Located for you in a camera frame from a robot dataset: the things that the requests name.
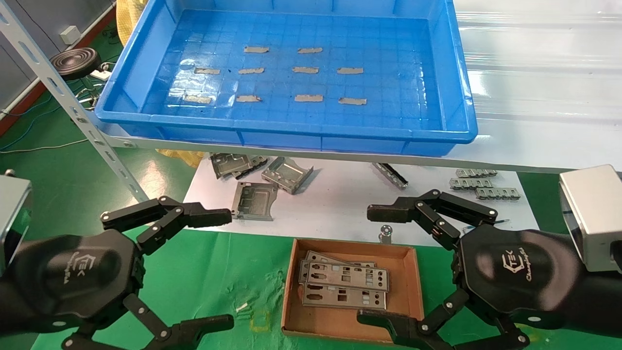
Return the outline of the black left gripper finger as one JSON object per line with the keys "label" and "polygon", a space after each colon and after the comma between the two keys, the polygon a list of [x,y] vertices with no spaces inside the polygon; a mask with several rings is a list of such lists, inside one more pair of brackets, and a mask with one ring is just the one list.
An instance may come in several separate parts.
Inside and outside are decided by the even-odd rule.
{"label": "black left gripper finger", "polygon": [[104,229],[118,232],[151,224],[137,237],[138,250],[151,255],[184,228],[214,228],[232,222],[229,209],[205,209],[200,202],[178,202],[168,196],[150,199],[101,215]]}

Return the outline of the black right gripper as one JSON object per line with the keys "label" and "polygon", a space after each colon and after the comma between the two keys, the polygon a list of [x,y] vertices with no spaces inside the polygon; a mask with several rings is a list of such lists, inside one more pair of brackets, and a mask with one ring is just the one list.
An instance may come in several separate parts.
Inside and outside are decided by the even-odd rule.
{"label": "black right gripper", "polygon": [[[514,323],[621,335],[620,273],[589,272],[567,234],[502,230],[490,226],[497,216],[495,209],[438,189],[369,205],[369,221],[415,222],[444,249],[457,250],[456,281],[471,295],[458,288],[422,320],[359,309],[358,323],[384,328],[393,344],[418,350],[523,350],[530,339]],[[460,238],[445,217],[476,228]],[[438,330],[467,304],[500,334],[455,345],[443,340]]]}

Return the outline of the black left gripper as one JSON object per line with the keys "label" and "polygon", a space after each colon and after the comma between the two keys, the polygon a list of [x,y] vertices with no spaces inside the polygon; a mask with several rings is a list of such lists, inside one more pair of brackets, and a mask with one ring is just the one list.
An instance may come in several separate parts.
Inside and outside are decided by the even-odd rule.
{"label": "black left gripper", "polygon": [[117,230],[23,242],[1,277],[1,335],[79,327],[63,350],[120,350],[92,337],[128,310],[153,335],[145,350],[195,350],[205,335],[234,327],[227,314],[167,326],[137,296],[144,273],[142,253]]}

